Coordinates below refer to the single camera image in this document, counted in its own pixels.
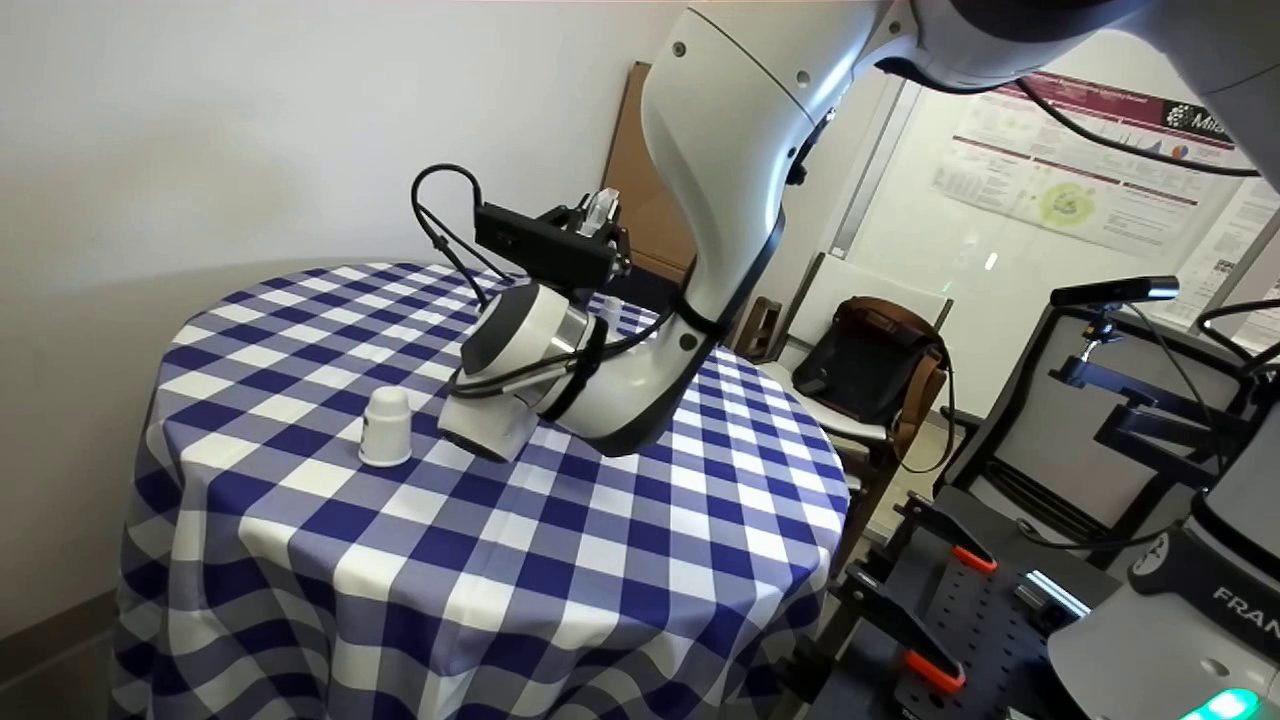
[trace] blue and white checkered tablecloth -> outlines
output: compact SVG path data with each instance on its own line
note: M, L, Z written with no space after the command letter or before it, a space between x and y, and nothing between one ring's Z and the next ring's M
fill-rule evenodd
M120 717L713 717L767 696L844 524L826 434L713 353L671 427L519 465L437 437L477 319L461 277L282 277L189 319L126 532ZM359 469L380 383L413 465Z

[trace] floor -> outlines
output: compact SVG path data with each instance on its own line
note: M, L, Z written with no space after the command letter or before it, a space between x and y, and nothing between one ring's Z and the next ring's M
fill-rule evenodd
M910 469L932 469L946 453L946 424L925 424L911 453ZM900 471L874 524L867 537L894 537L897 530L897 504L916 491L927 498L935 471ZM114 636L84 642L43 670L31 670L28 677L15 677L0 685L0 720L105 720L107 717L107 666L114 666Z

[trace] small white cup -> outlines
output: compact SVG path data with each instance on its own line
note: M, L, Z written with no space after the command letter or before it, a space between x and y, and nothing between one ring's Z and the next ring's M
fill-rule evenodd
M364 407L359 465L397 469L413 455L413 411L405 390L375 390Z

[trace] table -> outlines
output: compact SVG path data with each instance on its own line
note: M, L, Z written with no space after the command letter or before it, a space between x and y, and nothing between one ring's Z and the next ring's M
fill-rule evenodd
M1083 605L1101 605L1119 581L1068 552L1023 539L1007 515L997 515L968 491L946 490L932 504L955 515L1002 561L1002 571L975 575L951 564L948 539L903 519L888 548L894 571L881 588L955 652L968 670L968 690L955 700L932 696L900 671L900 643L894 636L858 624L809 720L968 720L1007 717L1007 708L1075 720L1072 696L1045 660L1045 631L1020 616L1012 588L1029 567L1040 567Z
M826 434L730 353L639 455L437 437L461 277L282 277L189 319L126 532L115 717L713 717L814 631L847 511ZM359 469L408 390L413 465Z

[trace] checkered pattern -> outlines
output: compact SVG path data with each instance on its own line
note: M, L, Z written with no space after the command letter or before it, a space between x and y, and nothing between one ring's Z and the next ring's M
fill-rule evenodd
M717 353L671 427L519 465L437 437L477 319L461 277L319 267L174 341L126 539L120 717L713 717L767 696L844 519L826 434ZM359 469L380 383L405 469Z

